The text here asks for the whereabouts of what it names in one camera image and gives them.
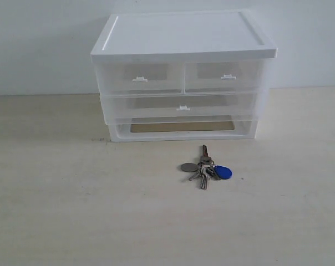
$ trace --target white drawer organizer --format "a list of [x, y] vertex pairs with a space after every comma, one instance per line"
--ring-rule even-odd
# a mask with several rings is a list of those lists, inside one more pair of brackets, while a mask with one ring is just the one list
[[111, 140], [254, 138], [276, 52], [247, 11], [112, 14], [91, 53]]

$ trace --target blue key fob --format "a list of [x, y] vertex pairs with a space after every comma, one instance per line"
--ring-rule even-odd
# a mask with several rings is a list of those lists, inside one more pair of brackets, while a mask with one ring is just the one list
[[232, 176], [232, 170], [227, 167], [217, 165], [214, 171], [219, 176], [220, 179], [229, 179]]

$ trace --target drawer handle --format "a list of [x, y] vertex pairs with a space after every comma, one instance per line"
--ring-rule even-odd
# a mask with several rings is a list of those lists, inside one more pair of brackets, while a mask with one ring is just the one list
[[143, 76], [137, 76], [135, 79], [132, 79], [132, 81], [143, 81], [143, 82], [148, 82], [148, 80], [145, 79]]
[[225, 80], [225, 79], [236, 79], [236, 76], [232, 76], [232, 75], [223, 75], [223, 76], [221, 76], [221, 79], [222, 79], [222, 80]]
[[180, 105], [179, 108], [176, 109], [177, 111], [191, 111], [191, 108], [188, 108], [186, 105]]

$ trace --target drawer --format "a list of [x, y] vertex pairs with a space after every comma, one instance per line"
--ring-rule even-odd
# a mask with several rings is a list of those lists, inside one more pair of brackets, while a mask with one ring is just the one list
[[186, 64], [186, 92], [238, 91], [260, 84], [264, 60]]
[[167, 97], [115, 98], [101, 97], [105, 121], [115, 123], [116, 119], [155, 118], [154, 122], [178, 122], [179, 117], [213, 117], [231, 115], [254, 115], [260, 94], [234, 95], [184, 95]]
[[180, 93], [183, 64], [102, 64], [96, 66], [102, 95]]

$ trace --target white wall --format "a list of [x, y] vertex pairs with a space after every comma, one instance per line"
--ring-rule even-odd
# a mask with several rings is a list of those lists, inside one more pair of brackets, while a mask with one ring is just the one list
[[335, 85], [335, 0], [1, 0], [0, 95], [97, 93], [111, 12], [249, 8], [279, 47], [272, 87]]

